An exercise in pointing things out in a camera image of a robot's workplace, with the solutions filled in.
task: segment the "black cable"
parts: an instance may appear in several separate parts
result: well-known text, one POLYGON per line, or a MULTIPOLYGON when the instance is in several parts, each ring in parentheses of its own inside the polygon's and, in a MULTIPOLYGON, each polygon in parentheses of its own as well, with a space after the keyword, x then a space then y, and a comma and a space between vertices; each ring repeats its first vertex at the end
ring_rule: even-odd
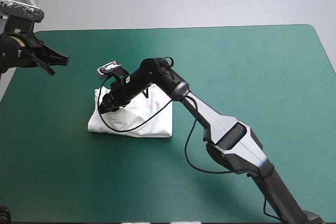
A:
POLYGON ((105 80, 103 81, 103 83, 101 84, 101 86, 100 86, 100 89, 99 89, 99 95, 98 95, 98 101, 97 101, 97 110, 98 110, 98 114, 99 114, 101 120, 102 120, 103 123, 106 125, 106 127, 108 127, 109 129, 111 129, 111 130, 113 130, 113 131, 116 131, 116 132, 129 132, 129 131, 133 131, 133 130, 135 130, 135 129, 141 127, 141 126, 143 126, 145 123, 147 123, 149 120, 151 120, 151 119, 152 119, 153 117, 155 117, 157 114, 159 114, 162 110, 164 110, 164 108, 167 107, 169 103, 172 102, 172 100, 170 100, 165 106, 163 106, 161 109, 159 109, 154 115, 152 115, 152 116, 151 116, 150 118, 148 118, 146 121, 142 122, 141 124, 139 124, 138 126, 136 126, 136 127, 134 127, 134 128, 131 128, 131 129, 129 129, 129 130, 123 130, 123 131, 114 129, 114 128, 112 128, 111 126, 109 126, 109 125, 107 124, 107 122, 104 120, 103 116, 101 115, 101 113, 100 113, 100 111, 99 111, 99 109, 98 109, 98 107, 99 107, 99 100, 100 100, 100 96, 101 96, 101 89, 102 89, 102 87, 104 86, 105 82, 106 82, 108 79, 110 79, 111 77, 112 77, 112 76, 107 76, 107 77, 105 78, 105 80))
POLYGON ((266 213, 266 203, 267 203, 267 199, 266 199, 266 196, 265 196, 265 199, 264 199, 264 206, 263 206, 263 212, 264 212, 264 215, 268 216, 268 217, 271 217, 271 218, 274 218, 274 219, 277 219, 281 222, 283 222, 283 220, 281 220, 279 217, 276 217, 274 215, 270 215, 268 213, 266 213))

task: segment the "folded white fabric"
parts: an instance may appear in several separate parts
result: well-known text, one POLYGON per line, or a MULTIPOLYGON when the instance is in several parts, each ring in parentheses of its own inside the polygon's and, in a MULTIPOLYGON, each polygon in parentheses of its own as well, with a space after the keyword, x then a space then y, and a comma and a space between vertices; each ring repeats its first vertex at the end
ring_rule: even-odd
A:
MULTIPOLYGON (((88 123, 88 130, 91 132, 100 133, 113 133, 118 135, 126 135, 133 137, 170 137, 172 136, 172 102, 162 110, 158 115, 149 120, 143 126, 130 132, 116 132, 109 129, 101 120, 98 110, 97 101, 99 95, 99 89, 94 91, 94 107, 92 117, 88 123)), ((103 96, 110 92, 109 89, 102 87, 100 101, 103 96)), ((165 106, 170 98, 155 84, 148 88, 149 97, 146 98, 143 94, 137 95, 132 101, 125 107, 120 108, 115 112, 108 112, 103 114, 103 118, 106 123, 117 130, 128 130, 146 121, 155 112, 165 106)))

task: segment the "green table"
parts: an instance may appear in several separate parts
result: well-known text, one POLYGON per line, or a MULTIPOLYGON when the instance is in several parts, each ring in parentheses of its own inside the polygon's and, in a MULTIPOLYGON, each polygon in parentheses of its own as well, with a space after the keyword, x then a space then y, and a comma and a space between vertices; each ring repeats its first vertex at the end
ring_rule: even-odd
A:
MULTIPOLYGON (((309 25, 42 31, 69 66, 17 69, 0 103, 0 204, 14 221, 270 222, 245 175, 187 165, 193 122, 173 105, 173 137, 90 133, 96 69, 118 60, 133 72, 171 56, 192 91, 249 124, 303 209, 336 221, 336 78, 309 25)), ((190 158, 221 170, 198 125, 190 158)))

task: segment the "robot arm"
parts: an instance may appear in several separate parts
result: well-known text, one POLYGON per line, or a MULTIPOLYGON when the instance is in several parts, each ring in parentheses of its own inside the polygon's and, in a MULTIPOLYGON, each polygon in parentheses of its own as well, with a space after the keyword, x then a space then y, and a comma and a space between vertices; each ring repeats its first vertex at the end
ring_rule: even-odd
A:
POLYGON ((0 34, 0 75, 13 67, 40 67, 49 75, 50 66, 68 64, 69 57, 60 55, 38 40, 34 24, 40 23, 44 12, 35 6, 12 0, 0 0, 0 11, 5 15, 5 29, 0 34))
POLYGON ((126 106, 155 83, 173 101, 180 101, 203 126, 203 139, 211 158, 231 171, 237 170, 237 174, 248 171, 283 223, 324 223, 318 215, 300 208, 263 152, 262 144, 252 129, 233 116, 219 114, 194 95, 189 84, 171 69, 172 66, 173 60, 169 64, 165 58, 151 58, 143 60, 133 74, 128 74, 117 61, 98 69, 101 77, 109 75, 116 78, 110 93, 103 97, 99 112, 103 114, 126 106))

